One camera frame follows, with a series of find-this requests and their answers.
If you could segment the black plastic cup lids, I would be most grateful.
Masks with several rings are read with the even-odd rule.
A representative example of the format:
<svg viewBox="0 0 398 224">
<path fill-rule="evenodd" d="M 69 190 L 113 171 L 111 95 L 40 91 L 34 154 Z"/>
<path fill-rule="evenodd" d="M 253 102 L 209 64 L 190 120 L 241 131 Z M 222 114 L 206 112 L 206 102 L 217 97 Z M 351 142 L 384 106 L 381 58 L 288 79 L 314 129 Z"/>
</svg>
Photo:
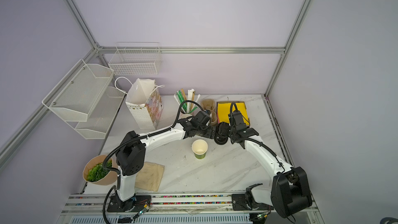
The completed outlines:
<svg viewBox="0 0 398 224">
<path fill-rule="evenodd" d="M 221 122 L 216 126 L 214 140 L 218 145 L 225 145 L 230 137 L 230 125 Z"/>
</svg>

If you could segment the green paper cup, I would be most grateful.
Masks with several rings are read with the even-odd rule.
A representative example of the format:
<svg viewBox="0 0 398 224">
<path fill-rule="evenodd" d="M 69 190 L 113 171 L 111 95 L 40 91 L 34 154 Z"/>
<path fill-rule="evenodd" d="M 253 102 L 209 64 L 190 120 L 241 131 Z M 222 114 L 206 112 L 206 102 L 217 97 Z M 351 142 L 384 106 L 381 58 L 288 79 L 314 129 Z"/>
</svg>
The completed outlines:
<svg viewBox="0 0 398 224">
<path fill-rule="evenodd" d="M 204 140 L 196 140 L 192 144 L 192 151 L 197 159 L 204 159 L 208 150 L 208 144 Z"/>
</svg>

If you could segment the cartoon animal paper gift bag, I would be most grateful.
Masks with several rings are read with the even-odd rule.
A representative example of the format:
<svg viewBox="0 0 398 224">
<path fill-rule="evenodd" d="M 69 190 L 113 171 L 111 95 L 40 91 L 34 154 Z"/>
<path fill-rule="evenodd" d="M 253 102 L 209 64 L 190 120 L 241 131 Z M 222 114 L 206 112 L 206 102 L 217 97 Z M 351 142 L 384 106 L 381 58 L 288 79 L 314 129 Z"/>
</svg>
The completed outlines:
<svg viewBox="0 0 398 224">
<path fill-rule="evenodd" d="M 134 83 L 126 77 L 118 77 L 116 81 L 125 79 L 130 84 L 129 90 L 116 89 L 125 94 L 125 104 L 142 130 L 156 130 L 164 106 L 160 95 L 160 88 L 154 79 L 137 79 Z"/>
</svg>

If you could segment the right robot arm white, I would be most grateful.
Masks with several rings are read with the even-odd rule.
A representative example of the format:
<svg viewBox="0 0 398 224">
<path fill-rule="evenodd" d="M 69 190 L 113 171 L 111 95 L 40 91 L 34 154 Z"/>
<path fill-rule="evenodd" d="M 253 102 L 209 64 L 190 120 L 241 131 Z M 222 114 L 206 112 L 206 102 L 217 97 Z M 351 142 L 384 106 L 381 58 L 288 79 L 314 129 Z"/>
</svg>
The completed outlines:
<svg viewBox="0 0 398 224">
<path fill-rule="evenodd" d="M 282 217 L 288 218 L 313 205 L 307 174 L 301 167 L 284 161 L 262 141 L 258 132 L 249 128 L 240 111 L 229 113 L 231 143 L 237 143 L 257 159 L 270 176 L 271 184 L 254 184 L 246 188 L 246 204 L 257 209 L 262 204 L 272 206 Z"/>
</svg>

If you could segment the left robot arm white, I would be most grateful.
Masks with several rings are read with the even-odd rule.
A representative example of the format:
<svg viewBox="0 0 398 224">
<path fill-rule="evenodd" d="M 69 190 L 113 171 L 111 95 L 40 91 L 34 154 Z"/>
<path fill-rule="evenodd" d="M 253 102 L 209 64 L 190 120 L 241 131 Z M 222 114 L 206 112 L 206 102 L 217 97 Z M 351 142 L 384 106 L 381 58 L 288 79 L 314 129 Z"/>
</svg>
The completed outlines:
<svg viewBox="0 0 398 224">
<path fill-rule="evenodd" d="M 140 206 L 148 205 L 149 197 L 137 197 L 135 193 L 136 174 L 144 167 L 146 152 L 174 141 L 194 136 L 213 139 L 216 127 L 210 125 L 211 117 L 200 111 L 189 118 L 176 119 L 170 127 L 157 131 L 126 134 L 121 144 L 104 159 L 102 168 L 117 174 L 117 184 L 109 190 L 105 203 L 108 212 L 138 212 Z"/>
</svg>

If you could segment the stacked pulp cup carriers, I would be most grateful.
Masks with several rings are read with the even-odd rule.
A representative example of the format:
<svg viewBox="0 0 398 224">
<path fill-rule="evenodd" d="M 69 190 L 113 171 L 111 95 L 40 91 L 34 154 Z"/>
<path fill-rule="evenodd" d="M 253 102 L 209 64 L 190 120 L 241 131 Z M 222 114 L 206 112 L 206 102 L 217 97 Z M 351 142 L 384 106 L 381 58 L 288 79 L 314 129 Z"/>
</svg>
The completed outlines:
<svg viewBox="0 0 398 224">
<path fill-rule="evenodd" d="M 216 113 L 216 102 L 213 99 L 204 99 L 201 101 L 201 106 L 203 109 L 205 110 L 209 110 L 210 111 L 210 117 L 211 117 L 211 122 L 210 125 L 212 126 L 216 126 L 218 123 L 217 120 L 217 113 Z"/>
</svg>

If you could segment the green wrapped straw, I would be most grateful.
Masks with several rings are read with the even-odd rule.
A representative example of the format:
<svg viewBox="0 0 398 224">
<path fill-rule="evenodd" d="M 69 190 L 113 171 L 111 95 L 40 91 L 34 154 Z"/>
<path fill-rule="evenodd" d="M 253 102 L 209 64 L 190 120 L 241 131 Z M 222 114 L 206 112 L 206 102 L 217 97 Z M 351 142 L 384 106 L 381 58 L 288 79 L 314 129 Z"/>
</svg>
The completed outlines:
<svg viewBox="0 0 398 224">
<path fill-rule="evenodd" d="M 182 95 L 181 91 L 176 92 L 177 98 L 179 100 L 179 103 L 181 104 L 183 101 L 185 101 L 184 96 Z M 194 110 L 196 110 L 198 107 L 195 104 L 192 103 L 184 103 L 182 106 L 182 112 L 185 114 L 190 114 Z"/>
</svg>

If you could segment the beige work glove left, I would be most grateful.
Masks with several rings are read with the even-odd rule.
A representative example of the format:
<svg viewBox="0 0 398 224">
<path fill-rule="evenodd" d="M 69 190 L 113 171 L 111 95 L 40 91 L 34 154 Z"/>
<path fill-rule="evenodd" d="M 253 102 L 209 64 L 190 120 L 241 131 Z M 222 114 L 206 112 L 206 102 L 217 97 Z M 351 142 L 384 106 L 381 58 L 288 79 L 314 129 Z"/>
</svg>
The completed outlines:
<svg viewBox="0 0 398 224">
<path fill-rule="evenodd" d="M 164 170 L 165 166 L 163 165 L 145 162 L 144 167 L 137 173 L 135 187 L 157 192 L 163 178 Z"/>
</svg>

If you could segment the white mesh shelf lower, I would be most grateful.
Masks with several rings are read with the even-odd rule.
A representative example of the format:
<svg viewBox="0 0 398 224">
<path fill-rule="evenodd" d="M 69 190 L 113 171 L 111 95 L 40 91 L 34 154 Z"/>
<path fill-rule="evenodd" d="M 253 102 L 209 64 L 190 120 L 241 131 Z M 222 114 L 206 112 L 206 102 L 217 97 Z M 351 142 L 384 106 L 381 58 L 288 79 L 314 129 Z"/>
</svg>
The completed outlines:
<svg viewBox="0 0 398 224">
<path fill-rule="evenodd" d="M 103 140 L 120 108 L 124 93 L 108 87 L 87 122 L 79 122 L 75 131 L 86 140 Z"/>
</svg>

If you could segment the white mesh shelf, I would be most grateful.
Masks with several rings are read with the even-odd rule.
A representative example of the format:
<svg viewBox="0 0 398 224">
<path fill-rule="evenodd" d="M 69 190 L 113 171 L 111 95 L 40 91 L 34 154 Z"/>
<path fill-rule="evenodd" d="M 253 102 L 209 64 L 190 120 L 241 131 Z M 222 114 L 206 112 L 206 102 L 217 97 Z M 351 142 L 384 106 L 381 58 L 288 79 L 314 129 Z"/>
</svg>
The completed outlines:
<svg viewBox="0 0 398 224">
<path fill-rule="evenodd" d="M 103 140 L 120 108 L 124 93 L 108 87 L 87 122 L 79 122 L 75 131 L 86 140 Z"/>
<path fill-rule="evenodd" d="M 86 122 L 113 77 L 113 69 L 79 60 L 42 104 L 65 122 Z"/>
</svg>

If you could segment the kraft bowl with green plant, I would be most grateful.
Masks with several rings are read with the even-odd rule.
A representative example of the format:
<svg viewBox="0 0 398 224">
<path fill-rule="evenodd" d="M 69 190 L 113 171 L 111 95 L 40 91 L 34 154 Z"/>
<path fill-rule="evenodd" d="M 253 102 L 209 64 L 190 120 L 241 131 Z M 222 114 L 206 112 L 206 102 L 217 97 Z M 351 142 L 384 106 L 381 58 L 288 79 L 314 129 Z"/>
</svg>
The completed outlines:
<svg viewBox="0 0 398 224">
<path fill-rule="evenodd" d="M 117 181 L 117 173 L 103 169 L 103 162 L 107 156 L 100 155 L 91 159 L 83 170 L 83 178 L 86 182 L 107 186 Z"/>
</svg>

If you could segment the white mesh shelf upper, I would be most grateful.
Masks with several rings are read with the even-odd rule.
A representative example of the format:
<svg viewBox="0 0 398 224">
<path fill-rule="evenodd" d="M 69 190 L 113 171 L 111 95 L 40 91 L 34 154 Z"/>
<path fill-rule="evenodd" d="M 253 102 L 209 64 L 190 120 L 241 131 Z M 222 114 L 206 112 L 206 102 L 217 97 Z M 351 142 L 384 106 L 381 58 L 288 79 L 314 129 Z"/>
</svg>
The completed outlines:
<svg viewBox="0 0 398 224">
<path fill-rule="evenodd" d="M 113 77 L 113 69 L 79 60 L 42 104 L 65 122 L 86 122 Z"/>
</svg>

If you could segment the aluminium frame profiles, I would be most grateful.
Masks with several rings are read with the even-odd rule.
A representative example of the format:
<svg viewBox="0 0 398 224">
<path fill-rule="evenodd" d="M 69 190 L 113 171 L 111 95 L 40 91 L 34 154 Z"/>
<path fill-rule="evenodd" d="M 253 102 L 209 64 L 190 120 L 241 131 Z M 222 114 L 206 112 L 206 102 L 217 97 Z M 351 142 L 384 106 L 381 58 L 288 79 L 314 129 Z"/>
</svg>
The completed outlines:
<svg viewBox="0 0 398 224">
<path fill-rule="evenodd" d="M 284 47 L 161 47 L 160 52 L 162 54 L 280 54 L 281 58 L 277 63 L 276 70 L 273 73 L 269 86 L 267 86 L 265 92 L 266 95 L 270 95 L 312 1 L 313 0 L 304 0 Z M 86 54 L 83 61 L 88 62 L 94 57 L 102 57 L 103 54 L 110 54 L 116 51 L 115 48 L 100 47 L 97 45 L 81 12 L 77 9 L 76 2 L 74 0 L 64 0 L 64 2 L 68 10 L 71 12 L 73 19 L 78 23 L 79 28 L 89 40 L 92 48 Z M 8 164 L 10 164 L 30 133 L 47 113 L 48 109 L 41 105 L 1 148 L 1 171 L 4 171 Z"/>
</svg>

